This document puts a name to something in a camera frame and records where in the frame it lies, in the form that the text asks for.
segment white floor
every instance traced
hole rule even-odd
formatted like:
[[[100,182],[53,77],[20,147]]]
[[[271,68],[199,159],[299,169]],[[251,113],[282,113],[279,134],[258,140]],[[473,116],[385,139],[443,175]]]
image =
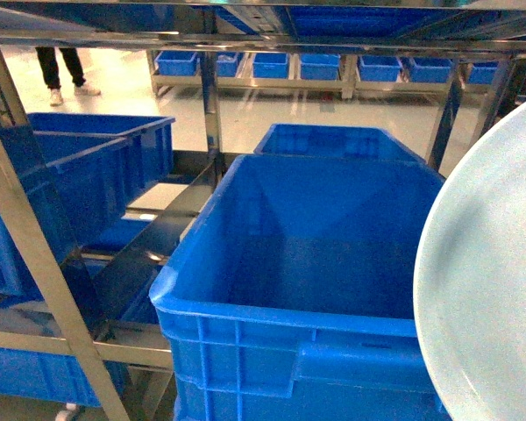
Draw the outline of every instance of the white floor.
[[[32,48],[6,46],[3,49],[19,95],[27,112],[89,112],[175,116],[174,148],[206,150],[203,100],[200,89],[172,89],[156,99],[151,91],[144,52],[81,50],[86,77],[100,87],[100,97],[74,97],[70,76],[59,55],[60,77],[66,102],[51,108],[48,90]],[[458,114],[442,174],[448,175],[466,152],[476,124],[480,98],[469,98]],[[424,155],[437,115],[433,96],[407,96],[400,100],[330,100],[308,92],[283,94],[257,90],[223,92],[221,112],[224,150],[250,153],[273,123],[318,125],[371,125],[388,129],[415,152]],[[174,189],[154,189],[150,200],[139,199],[135,206],[163,209],[176,193]],[[0,421],[54,420],[58,403],[0,396]],[[106,419],[101,410],[87,410],[78,418]]]

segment crate rim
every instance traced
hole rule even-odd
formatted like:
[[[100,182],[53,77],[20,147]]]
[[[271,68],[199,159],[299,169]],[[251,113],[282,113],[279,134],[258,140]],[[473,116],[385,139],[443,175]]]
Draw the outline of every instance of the crate rim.
[[[240,155],[231,164],[228,173],[235,175],[243,161],[252,160],[346,160],[331,157],[307,157],[307,156],[286,156],[286,155]],[[401,167],[420,168],[437,174],[420,162],[407,161],[388,161],[390,164]],[[174,267],[179,267],[193,253],[193,245],[201,239],[194,235],[201,231],[207,224],[208,218],[213,218],[212,211],[217,206],[224,190],[228,188],[233,177],[228,176],[216,188],[214,194],[205,205],[199,218],[191,226],[188,235],[181,242],[180,246],[172,254],[172,259],[161,269],[158,277],[150,288],[150,300],[158,312],[174,315],[183,315],[202,318],[217,318],[243,322],[255,322],[260,325],[284,325],[295,326],[297,328],[324,329],[338,332],[354,332],[376,334],[380,336],[396,336],[406,338],[416,338],[415,321],[412,319],[399,318],[377,318],[368,316],[355,316],[334,313],[314,313],[303,310],[284,310],[274,308],[255,307],[248,305],[234,305],[228,303],[208,303],[196,300],[186,300],[173,296],[172,290],[177,276]]]
[[[444,66],[424,66],[423,64],[417,64],[416,61],[415,61],[415,58],[416,57],[409,57],[409,64],[412,67],[414,67],[414,68],[451,68],[451,66],[452,66],[452,60],[446,59],[444,57],[420,57],[422,59],[424,59],[424,58],[436,58],[436,59],[444,60],[447,63],[447,65],[444,65]]]
[[[406,145],[404,145],[400,140],[398,140],[392,133],[390,133],[386,129],[382,129],[381,127],[375,127],[373,125],[358,125],[358,126],[350,126],[350,125],[305,125],[305,124],[296,124],[296,123],[274,123],[269,127],[269,130],[267,130],[267,133],[265,133],[265,136],[263,136],[263,139],[257,144],[257,147],[253,150],[253,153],[256,154],[266,154],[263,152],[263,148],[267,144],[267,142],[271,139],[271,137],[274,134],[274,131],[277,130],[278,126],[290,126],[290,127],[328,127],[328,128],[335,128],[335,129],[370,129],[375,130],[378,132],[381,132],[385,136],[387,136],[391,141],[393,141],[398,147],[403,149],[406,153],[409,153],[414,159],[416,159],[418,162],[424,164],[424,159],[421,158],[421,156],[415,152],[413,152],[410,148],[408,148]]]
[[[390,65],[390,64],[366,64],[365,61],[364,61],[364,57],[377,57],[377,56],[375,56],[375,55],[368,55],[368,56],[360,55],[359,56],[359,64],[361,66],[365,66],[367,68],[394,68],[395,67],[395,65]],[[396,57],[396,56],[393,56],[393,55],[389,55],[387,57],[394,58],[397,61],[397,67],[400,70],[403,68],[402,61],[400,60],[399,57]]]
[[[36,115],[43,115],[43,114],[50,114],[50,115],[53,115],[53,114],[60,114],[58,112],[30,112],[29,114],[27,114],[27,116],[36,116]],[[159,126],[159,125],[166,125],[166,124],[170,124],[172,125],[173,123],[175,123],[175,117],[162,117],[162,116],[128,116],[128,115],[124,115],[124,114],[86,114],[86,113],[70,113],[70,115],[76,115],[76,116],[90,116],[90,115],[93,115],[93,116],[100,116],[100,117],[107,117],[107,118],[111,118],[111,117],[114,117],[114,118],[128,118],[128,117],[133,117],[133,118],[158,118],[157,121],[152,121],[150,123],[146,123],[145,125],[139,125],[137,127],[135,127],[134,129],[131,129],[131,130],[126,130],[124,132],[120,132],[120,133],[80,133],[80,132],[56,132],[56,131],[50,131],[50,130],[34,130],[33,133],[35,133],[36,135],[51,135],[51,134],[55,134],[55,135],[69,135],[69,136],[79,136],[79,137],[84,137],[84,138],[115,138],[115,137],[122,137],[122,136],[128,136],[129,134],[133,133],[133,132],[136,132],[138,130],[140,130],[141,132],[145,131],[145,130],[149,130],[149,129],[153,129],[154,127],[156,126]]]
[[[57,134],[55,133],[53,135],[54,137],[72,137],[71,135],[65,135],[65,134]],[[77,153],[72,153],[71,155],[67,155],[67,156],[64,156],[62,158],[59,158],[58,160],[55,160],[55,161],[50,161],[46,164],[46,167],[47,168],[53,168],[53,167],[58,167],[62,164],[65,164],[67,162],[70,162],[70,161],[74,161],[74,160],[79,160],[81,158],[85,158],[87,156],[90,156],[91,154],[93,153],[98,153],[98,155],[95,155],[95,156],[99,156],[100,153],[105,153],[105,152],[108,152],[108,150],[112,150],[112,151],[116,151],[118,149],[121,149],[125,146],[128,146],[130,145],[132,142],[132,139],[128,138],[128,137],[117,137],[109,142],[106,142],[106,143],[103,143],[101,145],[98,145],[98,146],[92,146],[92,147],[89,147],[88,149],[84,149],[83,151],[80,151],[80,152],[77,152]]]

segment reflective metal surface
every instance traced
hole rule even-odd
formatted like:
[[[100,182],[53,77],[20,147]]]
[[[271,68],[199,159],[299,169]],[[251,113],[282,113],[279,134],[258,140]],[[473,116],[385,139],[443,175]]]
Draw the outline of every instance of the reflective metal surface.
[[[516,61],[501,61],[497,72],[494,75],[493,83],[487,93],[487,97],[483,102],[480,110],[480,117],[478,124],[475,127],[472,135],[470,147],[483,136],[494,125],[497,118],[499,107],[501,106],[503,98],[507,96],[511,78],[515,72]]]
[[[435,127],[430,138],[425,160],[431,168],[438,171],[448,146],[451,130],[458,114],[458,108],[464,95],[466,81],[469,77],[468,66],[454,61],[451,74],[446,83],[446,101],[440,106]]]
[[[242,34],[171,35],[164,33],[58,32],[0,30],[4,44],[87,46],[150,50],[248,51],[459,57],[482,61],[520,54],[526,57],[526,41],[367,39],[347,37],[298,37]]]
[[[217,17],[214,11],[203,11],[204,32],[217,33]],[[222,157],[222,128],[218,102],[217,53],[201,53],[201,84],[203,86],[204,125],[207,133],[209,158],[215,163],[214,186],[224,173]]]
[[[118,318],[137,292],[153,282],[160,263],[212,193],[213,174],[210,165],[94,278],[108,319]]]
[[[0,0],[0,3],[96,3],[96,0]],[[111,0],[114,4],[188,4],[188,5],[222,5],[222,0]],[[325,6],[331,5],[328,0],[227,0],[226,4],[253,6]],[[336,6],[374,6],[374,7],[408,7],[429,9],[462,9],[480,10],[526,10],[526,0],[507,2],[502,0],[337,0]]]

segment blue bin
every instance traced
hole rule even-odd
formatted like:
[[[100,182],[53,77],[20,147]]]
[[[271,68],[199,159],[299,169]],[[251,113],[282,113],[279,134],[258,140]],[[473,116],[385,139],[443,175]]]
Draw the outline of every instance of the blue bin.
[[[131,139],[121,174],[128,201],[141,196],[174,168],[171,124],[175,118],[53,112],[33,113],[28,118],[38,137],[56,133],[92,146],[93,139]]]
[[[218,53],[217,73],[220,77],[235,77],[243,53]]]
[[[413,162],[237,158],[150,290],[176,420],[450,420],[413,321],[442,186]]]
[[[256,54],[253,77],[288,79],[288,54]]]
[[[424,163],[419,155],[377,127],[272,125],[254,152]]]
[[[124,366],[108,361],[106,367],[121,393]],[[0,348],[0,394],[100,406],[76,358],[50,353]]]
[[[102,232],[102,234],[87,244],[91,250],[105,252],[119,252],[133,241],[150,222],[137,219],[119,219],[113,226]]]
[[[81,139],[63,134],[36,137],[76,240],[81,245],[93,241],[124,215],[134,198],[126,195],[124,182],[133,171],[132,139]]]
[[[404,61],[409,68],[410,82],[446,83],[452,69],[448,59],[410,58]]]
[[[197,53],[190,51],[162,51],[156,57],[160,75],[193,76],[196,73]]]
[[[302,79],[335,81],[339,74],[338,54],[302,54],[300,56]]]
[[[359,57],[359,74],[361,81],[395,82],[402,70],[397,57],[362,55]]]
[[[455,10],[390,7],[294,6],[288,16],[299,36],[382,38],[396,37],[441,19]]]
[[[479,85],[490,85],[493,83],[494,74],[499,66],[498,61],[490,61],[487,63],[473,63],[472,72],[468,83]]]

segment stainless steel rack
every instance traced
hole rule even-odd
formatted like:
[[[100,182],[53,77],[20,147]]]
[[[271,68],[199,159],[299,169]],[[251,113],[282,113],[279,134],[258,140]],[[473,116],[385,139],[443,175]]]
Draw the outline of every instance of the stainless steel rack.
[[[110,22],[74,19],[75,4],[88,3],[90,11],[102,6],[96,0],[47,0],[45,2],[1,2],[0,8],[14,10],[29,22],[33,18],[50,25],[53,29],[38,30],[32,25],[15,27],[0,26],[0,42],[28,45],[87,46],[113,48],[140,48],[147,50],[184,49],[202,51],[201,74],[187,83],[200,83],[203,87],[205,126],[208,155],[180,151],[176,154],[178,172],[196,175],[196,179],[177,199],[163,211],[149,227],[137,237],[131,246],[116,255],[100,274],[102,284],[122,291],[137,289],[148,276],[160,270],[160,262],[173,252],[181,233],[192,221],[222,176],[232,155],[221,150],[221,130],[218,106],[218,85],[229,86],[225,79],[216,78],[216,60],[219,51],[336,53],[354,57],[357,54],[387,54],[402,56],[438,56],[454,59],[449,81],[442,85],[445,100],[440,107],[433,134],[430,139],[427,161],[438,169],[450,138],[452,125],[461,98],[466,89],[469,61],[498,60],[500,65],[493,84],[488,87],[480,120],[472,136],[472,143],[494,123],[502,98],[515,70],[515,60],[526,57],[526,0],[522,2],[498,2],[491,0],[400,0],[398,2],[373,0],[230,0],[225,7],[233,16],[247,25],[254,34],[238,33],[221,29],[217,0],[122,0],[110,2],[114,13],[106,19],[118,16],[129,21],[128,9],[117,7],[128,4],[157,4],[175,6],[175,21],[161,30],[145,31],[133,28],[132,19],[126,31],[109,29]],[[54,9],[47,9],[54,4]],[[301,35],[297,32],[293,8],[335,5],[345,8],[376,7],[419,9],[430,12],[456,11],[438,21],[415,28],[413,31],[389,37],[358,37],[344,34]],[[204,6],[192,9],[190,6]],[[287,20],[278,16],[276,7],[282,9]],[[493,20],[486,21],[488,13],[496,12]],[[61,15],[64,19],[54,20]],[[344,78],[351,75],[344,73]],[[160,84],[177,84],[176,80],[156,80]],[[340,83],[335,89],[347,89]],[[34,139],[23,142],[7,142],[4,130],[29,125],[17,91],[0,52],[0,214],[30,269],[33,278],[46,300],[58,329],[43,328],[36,323],[30,310],[0,309],[0,347],[24,349],[45,353],[73,355],[79,361],[96,392],[105,413],[113,421],[141,419],[169,419],[163,403],[172,394],[171,352],[161,337],[157,326],[121,323],[110,314],[100,315],[100,321],[87,324],[82,309],[76,305],[68,287],[69,275],[63,273],[53,251],[46,241],[29,199],[20,181],[20,173],[13,157],[27,150],[38,150]],[[42,158],[35,155],[34,166],[39,167]],[[74,247],[69,255],[72,261],[82,258]],[[147,387],[127,388],[119,396],[103,362],[121,361],[140,369],[142,382]]]
[[[156,68],[155,58],[157,50],[149,50],[146,53],[148,68],[150,69],[150,80],[152,91],[156,96],[164,95],[175,86],[200,87],[201,75],[193,76],[168,76],[161,75]],[[305,89],[313,92],[335,92],[340,93],[342,99],[351,99],[355,94],[377,96],[380,92],[384,95],[401,94],[443,94],[445,86],[443,83],[416,83],[401,80],[398,82],[367,82],[360,79],[357,70],[356,55],[347,54],[341,60],[339,78],[335,81],[304,80],[301,78],[300,55],[291,54],[287,79],[256,78],[253,77],[253,54],[248,54],[238,64],[238,72],[234,77],[221,77],[218,79],[220,89]],[[467,93],[485,94],[487,85],[467,84]]]

